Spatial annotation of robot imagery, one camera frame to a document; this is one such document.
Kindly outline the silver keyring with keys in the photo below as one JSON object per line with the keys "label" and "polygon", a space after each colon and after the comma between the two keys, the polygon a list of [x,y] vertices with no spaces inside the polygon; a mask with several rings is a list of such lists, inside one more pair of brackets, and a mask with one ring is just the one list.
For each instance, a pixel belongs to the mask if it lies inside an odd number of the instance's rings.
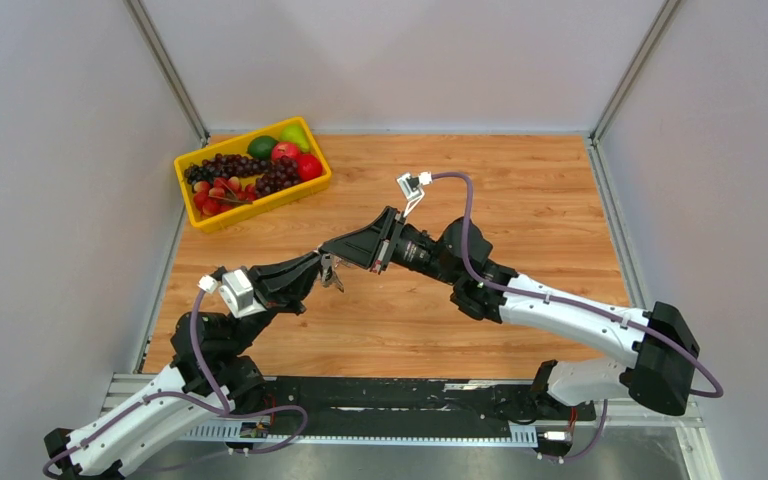
{"label": "silver keyring with keys", "polygon": [[340,261],[330,254],[321,257],[320,283],[323,288],[334,287],[343,293],[345,288],[337,273],[339,263]]}

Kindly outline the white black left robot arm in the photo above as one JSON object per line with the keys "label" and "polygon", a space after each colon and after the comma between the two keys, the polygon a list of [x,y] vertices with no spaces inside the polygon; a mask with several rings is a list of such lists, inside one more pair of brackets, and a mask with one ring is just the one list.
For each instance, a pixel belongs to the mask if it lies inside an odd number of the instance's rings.
{"label": "white black left robot arm", "polygon": [[124,479],[156,452],[211,419],[254,424],[268,435],[284,412],[266,393],[266,381],[245,350],[283,313],[304,313],[316,282],[334,278],[333,260],[319,250],[270,265],[220,267],[198,282],[190,312],[173,337],[170,364],[122,404],[90,424],[57,428],[45,437],[49,479]]}

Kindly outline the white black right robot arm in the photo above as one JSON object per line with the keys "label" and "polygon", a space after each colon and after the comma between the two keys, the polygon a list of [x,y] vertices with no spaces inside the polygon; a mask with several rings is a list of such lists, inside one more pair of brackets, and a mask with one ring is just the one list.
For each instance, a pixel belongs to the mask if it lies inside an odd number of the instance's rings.
{"label": "white black right robot arm", "polygon": [[434,240],[393,207],[319,248],[374,273],[396,264],[447,284],[451,302],[475,320],[542,329],[602,352],[596,360],[541,364],[530,393],[533,408],[544,417],[615,398],[664,415],[685,414],[699,346],[676,307],[662,302],[650,310],[620,307],[552,289],[494,262],[492,249],[464,217]]}

